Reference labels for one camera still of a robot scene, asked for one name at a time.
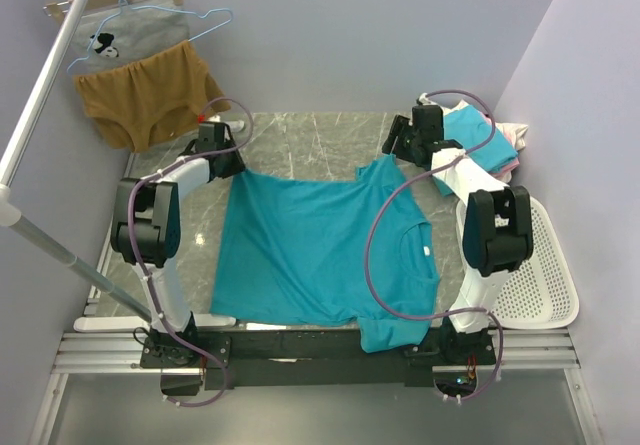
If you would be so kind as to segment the teal t-shirt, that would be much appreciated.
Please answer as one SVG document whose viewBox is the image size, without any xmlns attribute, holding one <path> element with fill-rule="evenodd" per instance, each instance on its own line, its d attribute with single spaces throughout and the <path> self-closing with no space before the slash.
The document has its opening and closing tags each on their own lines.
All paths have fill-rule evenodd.
<svg viewBox="0 0 640 445">
<path fill-rule="evenodd" d="M 368 353 L 417 345 L 440 277 L 432 228 L 391 155 L 350 181 L 232 180 L 210 310 L 277 325 L 356 323 Z"/>
</svg>

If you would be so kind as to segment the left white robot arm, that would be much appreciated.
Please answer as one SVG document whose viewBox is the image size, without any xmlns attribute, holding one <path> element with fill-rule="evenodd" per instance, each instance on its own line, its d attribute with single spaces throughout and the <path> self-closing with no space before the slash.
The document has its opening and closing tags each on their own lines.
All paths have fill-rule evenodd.
<svg viewBox="0 0 640 445">
<path fill-rule="evenodd" d="M 176 255 L 181 242 L 181 201 L 197 188 L 246 169 L 234 127 L 204 122 L 198 136 L 169 166 L 149 176 L 122 179 L 116 190 L 110 245 L 132 266 L 151 310 L 151 329 L 172 334 L 164 354 L 176 366 L 193 364 L 200 353 L 193 312 L 184 299 Z"/>
</svg>

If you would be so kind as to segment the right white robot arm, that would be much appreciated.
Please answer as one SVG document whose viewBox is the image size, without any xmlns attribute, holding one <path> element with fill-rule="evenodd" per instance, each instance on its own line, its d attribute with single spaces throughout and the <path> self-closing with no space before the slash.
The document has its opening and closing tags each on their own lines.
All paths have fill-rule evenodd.
<svg viewBox="0 0 640 445">
<path fill-rule="evenodd" d="M 499 293 L 534 251 L 529 192 L 495 179 L 460 141 L 445 138 L 437 105 L 416 105 L 410 117 L 395 116 L 381 151 L 436 169 L 463 207 L 458 230 L 465 276 L 452 313 L 438 328 L 440 355 L 460 364 L 480 349 Z"/>
</svg>

